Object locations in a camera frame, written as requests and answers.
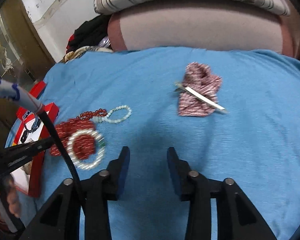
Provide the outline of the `blue bed blanket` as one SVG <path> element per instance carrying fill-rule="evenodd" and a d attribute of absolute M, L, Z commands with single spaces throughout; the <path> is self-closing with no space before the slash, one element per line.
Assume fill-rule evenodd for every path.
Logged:
<path fill-rule="evenodd" d="M 189 63 L 222 78 L 226 114 L 178 115 L 175 83 Z M 59 107 L 56 122 L 85 111 L 127 105 L 119 124 L 100 123 L 106 141 L 99 169 L 130 149 L 125 189 L 109 202 L 113 239 L 183 239 L 189 205 L 175 194 L 166 153 L 210 179 L 231 177 L 278 239 L 300 225 L 300 61 L 269 50 L 210 51 L 164 47 L 89 51 L 46 74 L 42 103 Z"/>

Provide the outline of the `white blue sleeve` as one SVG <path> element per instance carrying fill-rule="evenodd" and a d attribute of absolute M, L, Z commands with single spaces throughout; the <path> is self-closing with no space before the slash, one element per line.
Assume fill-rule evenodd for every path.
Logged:
<path fill-rule="evenodd" d="M 0 79 L 0 98 L 7 99 L 17 104 L 20 93 L 16 89 L 18 84 Z"/>

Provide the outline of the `beige patterned scarf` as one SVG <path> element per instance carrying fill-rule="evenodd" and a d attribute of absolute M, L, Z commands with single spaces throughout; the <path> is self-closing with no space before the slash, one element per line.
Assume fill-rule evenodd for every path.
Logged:
<path fill-rule="evenodd" d="M 83 46 L 75 51 L 70 51 L 66 53 L 61 59 L 60 63 L 67 63 L 71 60 L 78 59 L 82 57 L 86 52 L 102 52 L 102 53 L 113 53 L 114 51 L 109 48 L 99 47 L 99 46 Z"/>

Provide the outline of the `red plaid scrunchie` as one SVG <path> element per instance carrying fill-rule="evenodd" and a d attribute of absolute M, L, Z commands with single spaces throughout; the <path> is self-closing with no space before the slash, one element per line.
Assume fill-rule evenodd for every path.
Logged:
<path fill-rule="evenodd" d="M 217 92 L 219 91 L 222 82 L 222 78 L 213 74 L 211 68 L 207 64 L 193 62 L 186 66 L 182 85 L 184 87 L 190 87 L 214 103 L 218 103 Z M 215 110 L 215 108 L 200 101 L 187 92 L 181 92 L 179 94 L 179 116 L 206 117 Z"/>

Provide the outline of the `black red clothes pile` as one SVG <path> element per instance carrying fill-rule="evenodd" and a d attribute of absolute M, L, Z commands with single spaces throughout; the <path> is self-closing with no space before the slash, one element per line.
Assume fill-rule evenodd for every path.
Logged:
<path fill-rule="evenodd" d="M 96 46 L 108 36 L 108 24 L 111 15 L 98 15 L 82 23 L 69 37 L 66 53 L 84 46 Z"/>

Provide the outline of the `silver hair clip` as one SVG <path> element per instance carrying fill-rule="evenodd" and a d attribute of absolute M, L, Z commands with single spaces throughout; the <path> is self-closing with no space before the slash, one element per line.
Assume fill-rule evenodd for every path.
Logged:
<path fill-rule="evenodd" d="M 194 96 L 197 100 L 206 103 L 207 105 L 220 111 L 221 113 L 228 112 L 224 107 L 220 106 L 219 104 L 213 102 L 212 100 L 210 100 L 207 97 L 203 96 L 202 94 L 198 93 L 191 87 L 189 87 L 189 86 L 184 87 L 180 82 L 175 82 L 174 84 L 177 87 L 177 89 L 182 90 L 183 92 L 186 92 L 186 93 Z"/>

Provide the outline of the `pink bolster cushion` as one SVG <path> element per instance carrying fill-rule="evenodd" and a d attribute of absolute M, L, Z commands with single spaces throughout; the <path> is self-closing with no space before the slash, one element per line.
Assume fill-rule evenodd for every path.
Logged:
<path fill-rule="evenodd" d="M 114 51 L 173 46 L 294 55 L 292 36 L 279 16 L 230 0 L 142 3 L 114 13 L 108 37 Z"/>

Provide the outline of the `cream dotted scrunchie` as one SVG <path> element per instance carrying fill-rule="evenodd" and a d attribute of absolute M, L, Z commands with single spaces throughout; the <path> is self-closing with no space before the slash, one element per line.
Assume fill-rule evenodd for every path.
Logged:
<path fill-rule="evenodd" d="M 27 174 L 30 175 L 31 174 L 31 169 L 32 169 L 32 161 L 26 163 L 25 165 L 23 165 L 21 167 L 21 169 Z"/>

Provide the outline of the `red box lid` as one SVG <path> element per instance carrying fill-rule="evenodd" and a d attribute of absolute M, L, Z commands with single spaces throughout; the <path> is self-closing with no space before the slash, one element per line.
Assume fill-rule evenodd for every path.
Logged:
<path fill-rule="evenodd" d="M 34 114 L 40 114 L 43 112 L 44 104 L 39 101 L 38 97 L 42 94 L 46 87 L 44 81 L 40 81 L 35 84 L 30 92 L 26 91 L 19 85 L 16 86 L 16 89 L 20 93 L 20 99 L 17 101 L 19 109 L 17 110 L 17 117 L 22 120 L 23 116 L 27 111 Z"/>

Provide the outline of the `red framed white tray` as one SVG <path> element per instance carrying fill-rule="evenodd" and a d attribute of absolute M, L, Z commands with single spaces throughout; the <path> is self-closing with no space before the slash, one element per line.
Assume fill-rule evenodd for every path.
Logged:
<path fill-rule="evenodd" d="M 50 136 L 39 117 L 29 111 L 25 113 L 19 128 L 13 139 L 13 146 L 19 146 L 30 142 L 37 142 Z M 21 167 L 32 161 L 31 174 L 27 175 L 21 167 L 11 172 L 17 190 L 30 197 L 38 198 L 41 192 L 41 174 L 45 152 L 32 154 L 29 147 L 25 158 L 21 161 Z"/>

